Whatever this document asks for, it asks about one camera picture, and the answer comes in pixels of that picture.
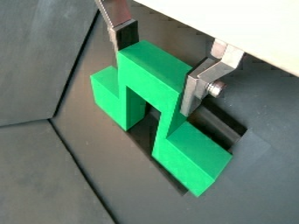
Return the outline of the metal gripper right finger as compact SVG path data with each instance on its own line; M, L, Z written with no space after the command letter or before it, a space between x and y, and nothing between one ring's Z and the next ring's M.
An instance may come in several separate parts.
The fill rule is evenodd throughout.
M244 52L218 39L213 40L209 57L189 71L181 98L181 114L188 116L206 95L218 97L225 87L220 77L238 66Z

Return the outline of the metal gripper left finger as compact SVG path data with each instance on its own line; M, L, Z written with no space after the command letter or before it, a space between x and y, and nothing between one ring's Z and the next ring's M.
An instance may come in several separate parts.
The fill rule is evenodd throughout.
M137 21L132 19L126 0L94 0L106 23L114 53L138 42Z

